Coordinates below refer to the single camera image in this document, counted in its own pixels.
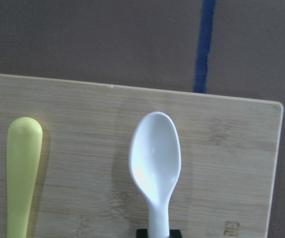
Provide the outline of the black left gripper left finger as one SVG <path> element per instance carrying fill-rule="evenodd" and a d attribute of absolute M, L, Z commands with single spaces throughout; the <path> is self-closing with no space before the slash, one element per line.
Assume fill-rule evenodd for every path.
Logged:
<path fill-rule="evenodd" d="M 148 238 L 147 229 L 137 229 L 136 230 L 136 238 Z"/>

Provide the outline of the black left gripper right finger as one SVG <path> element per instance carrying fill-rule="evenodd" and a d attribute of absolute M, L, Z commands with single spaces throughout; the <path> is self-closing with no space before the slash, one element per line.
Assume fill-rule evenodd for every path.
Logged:
<path fill-rule="evenodd" d="M 182 238 L 182 233 L 179 229 L 170 229 L 170 238 Z"/>

